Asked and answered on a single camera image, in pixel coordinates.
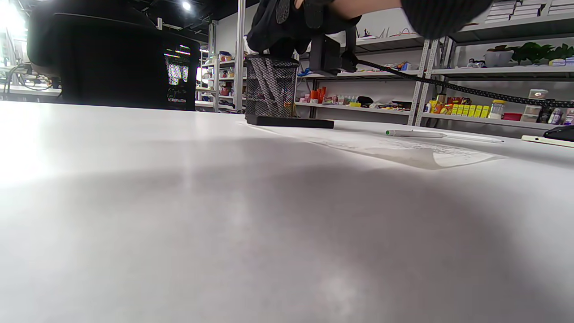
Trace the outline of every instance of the black mesh pencil holder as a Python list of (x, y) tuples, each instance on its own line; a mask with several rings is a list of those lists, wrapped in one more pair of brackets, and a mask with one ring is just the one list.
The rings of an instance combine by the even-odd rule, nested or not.
[(295, 115), (295, 75), (298, 61), (271, 56), (246, 56), (245, 114), (290, 118)]

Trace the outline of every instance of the paper sheet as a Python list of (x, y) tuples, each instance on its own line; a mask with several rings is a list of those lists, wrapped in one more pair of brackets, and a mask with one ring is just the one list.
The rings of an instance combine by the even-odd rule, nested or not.
[(389, 137), (373, 132), (341, 129), (253, 127), (310, 143), (430, 170), (476, 164), (501, 158), (497, 155), (453, 147), (448, 144), (424, 143), (417, 141), (415, 138)]

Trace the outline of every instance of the white pot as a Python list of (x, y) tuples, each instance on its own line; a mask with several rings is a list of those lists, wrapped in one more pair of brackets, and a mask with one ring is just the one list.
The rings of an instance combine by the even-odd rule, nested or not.
[(484, 63), (486, 67), (507, 67), (510, 65), (513, 52), (486, 52)]

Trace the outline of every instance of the green leaves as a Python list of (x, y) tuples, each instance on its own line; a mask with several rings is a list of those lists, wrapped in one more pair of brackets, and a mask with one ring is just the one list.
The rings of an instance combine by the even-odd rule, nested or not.
[(487, 52), (510, 52), (512, 50), (512, 47), (507, 47), (506, 45), (499, 45), (496, 46), (495, 48), (489, 48), (486, 51)]
[(523, 60), (530, 60), (532, 64), (538, 64), (540, 60), (547, 58), (554, 47), (552, 45), (540, 46), (539, 44), (529, 42), (520, 47), (511, 47), (514, 51), (512, 59), (520, 64)]
[(567, 59), (574, 56), (574, 47), (562, 44), (560, 47), (556, 47), (553, 51), (550, 51), (545, 58), (548, 60), (553, 59)]

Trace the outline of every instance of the black glove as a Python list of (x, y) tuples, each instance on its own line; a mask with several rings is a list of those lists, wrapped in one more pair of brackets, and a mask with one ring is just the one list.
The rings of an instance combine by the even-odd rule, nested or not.
[(305, 0), (296, 9), (293, 0), (261, 0), (247, 34), (249, 48), (259, 53), (269, 49), (271, 55), (291, 57), (294, 50), (304, 53), (311, 37), (338, 33), (359, 22), (360, 17), (340, 18), (327, 6), (330, 2)]

